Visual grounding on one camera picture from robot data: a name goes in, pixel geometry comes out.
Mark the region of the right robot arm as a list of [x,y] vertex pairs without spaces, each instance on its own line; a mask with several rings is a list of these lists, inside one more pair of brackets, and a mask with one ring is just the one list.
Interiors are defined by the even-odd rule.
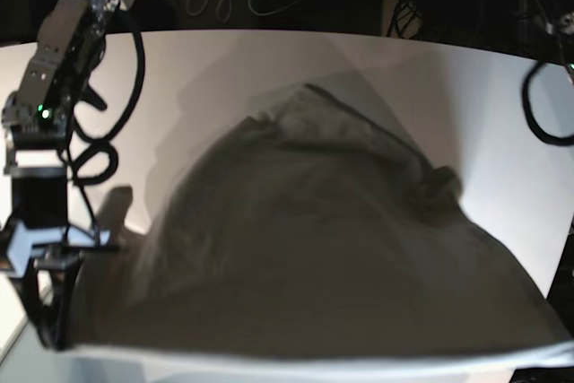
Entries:
[[[140,99],[145,75],[142,33],[129,14],[133,0],[57,0],[39,28],[37,48],[19,88],[8,97],[1,124],[4,174],[11,181],[12,211],[1,230],[1,269],[16,290],[28,320],[48,349],[66,345],[70,302],[83,254],[109,250],[110,231],[91,217],[88,229],[68,216],[68,189],[84,191],[117,171],[113,139]],[[133,36],[135,82],[126,107],[103,136],[79,125],[80,102],[105,110],[89,84],[106,51],[112,20]]]

